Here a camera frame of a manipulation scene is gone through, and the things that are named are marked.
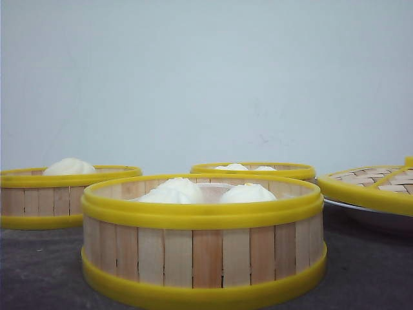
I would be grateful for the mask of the bamboo steamer basket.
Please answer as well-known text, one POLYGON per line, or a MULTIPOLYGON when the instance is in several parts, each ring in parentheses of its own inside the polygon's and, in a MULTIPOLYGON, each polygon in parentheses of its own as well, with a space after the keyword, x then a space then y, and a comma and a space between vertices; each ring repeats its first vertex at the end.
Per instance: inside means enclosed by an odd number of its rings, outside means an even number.
POLYGON ((85 189, 83 274, 101 294, 143 309, 259 309, 313 289, 323 278, 323 195, 307 181, 191 174, 201 204, 132 201, 167 175, 104 181, 85 189), (277 198, 220 203, 255 183, 277 198))
POLYGON ((308 181, 314 183, 316 180, 316 171, 313 166, 299 164, 299 163, 278 163, 278 162, 221 162, 221 163, 201 163, 193 165, 190 169, 191 173, 195 174, 245 174, 245 175, 258 175, 258 176, 279 176, 284 178, 293 178, 296 180, 308 181), (214 167, 218 165, 228 165, 230 163, 240 163, 249 168, 249 170, 234 171, 234 170, 215 170, 214 167), (254 170, 258 166, 266 165, 272 166, 275 171, 257 171, 254 170))
POLYGON ((1 172, 1 227, 48 230, 83 224, 84 189, 102 181, 142 175, 139 167, 96 165, 92 174, 44 175, 44 167, 1 172))

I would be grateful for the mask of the woven bamboo steamer lid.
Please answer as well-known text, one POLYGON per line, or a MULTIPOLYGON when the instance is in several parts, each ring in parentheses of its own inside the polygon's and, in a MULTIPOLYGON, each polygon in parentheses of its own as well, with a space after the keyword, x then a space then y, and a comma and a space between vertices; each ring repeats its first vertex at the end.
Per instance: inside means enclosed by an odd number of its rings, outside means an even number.
POLYGON ((360 167, 317 177, 323 195, 373 211, 412 216, 412 156, 403 165, 360 167))

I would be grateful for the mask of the left white steamed bun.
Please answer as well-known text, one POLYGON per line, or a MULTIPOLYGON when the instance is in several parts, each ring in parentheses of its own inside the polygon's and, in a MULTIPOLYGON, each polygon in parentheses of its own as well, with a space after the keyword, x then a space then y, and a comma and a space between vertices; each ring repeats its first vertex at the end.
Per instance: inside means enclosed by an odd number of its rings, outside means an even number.
POLYGON ((158 185, 149 193, 132 199, 145 203, 172 203, 172 204, 197 204, 203 203, 203 193, 196 183, 188 178, 172 178, 158 185))

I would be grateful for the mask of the white steamed bun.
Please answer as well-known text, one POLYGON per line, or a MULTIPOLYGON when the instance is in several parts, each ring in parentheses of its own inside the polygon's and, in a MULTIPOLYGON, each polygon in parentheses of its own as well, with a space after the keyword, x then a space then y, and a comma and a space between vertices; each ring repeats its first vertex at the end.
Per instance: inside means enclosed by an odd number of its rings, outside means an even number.
POLYGON ((188 178, 172 178, 158 185, 149 193, 132 199, 145 203, 172 203, 172 204, 197 204, 203 203, 203 193, 196 183, 188 178))
POLYGON ((236 185, 226 191, 219 199, 220 203, 254 203, 277 200, 276 196, 264 186, 255 183, 236 185))

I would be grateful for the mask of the white bun rear right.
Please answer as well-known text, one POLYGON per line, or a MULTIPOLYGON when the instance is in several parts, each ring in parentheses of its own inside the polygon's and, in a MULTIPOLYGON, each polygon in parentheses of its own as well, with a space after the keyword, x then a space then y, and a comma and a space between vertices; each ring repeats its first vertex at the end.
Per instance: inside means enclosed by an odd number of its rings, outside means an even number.
POLYGON ((255 171, 276 171, 272 166, 261 165, 254 169, 255 171))

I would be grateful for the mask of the right white steamed bun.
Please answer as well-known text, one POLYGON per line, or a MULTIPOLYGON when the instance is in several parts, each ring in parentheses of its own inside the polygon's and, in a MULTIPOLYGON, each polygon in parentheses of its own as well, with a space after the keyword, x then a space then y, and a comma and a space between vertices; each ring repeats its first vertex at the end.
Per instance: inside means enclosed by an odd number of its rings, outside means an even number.
POLYGON ((219 199, 220 203, 254 203, 277 200, 276 196, 264 186, 255 183, 236 185, 226 191, 219 199))

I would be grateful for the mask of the white bun in left basket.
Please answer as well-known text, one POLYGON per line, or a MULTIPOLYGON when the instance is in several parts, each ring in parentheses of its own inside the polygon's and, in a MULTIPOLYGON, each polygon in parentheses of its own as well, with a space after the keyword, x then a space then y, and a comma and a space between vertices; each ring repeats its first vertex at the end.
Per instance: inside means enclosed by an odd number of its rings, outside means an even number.
POLYGON ((44 176, 64 176, 78 174, 95 174, 96 169, 90 163, 77 158, 64 158, 47 167, 44 176))

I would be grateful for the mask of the white plate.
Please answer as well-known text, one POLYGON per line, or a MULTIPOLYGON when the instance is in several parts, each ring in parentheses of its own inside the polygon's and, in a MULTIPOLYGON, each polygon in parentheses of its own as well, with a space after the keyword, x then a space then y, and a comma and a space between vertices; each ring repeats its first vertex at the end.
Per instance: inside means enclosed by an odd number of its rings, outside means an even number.
POLYGON ((375 211, 331 198, 324 198, 324 201, 327 204, 341 207, 350 218, 370 229, 403 237, 412 237, 411 216, 375 211))

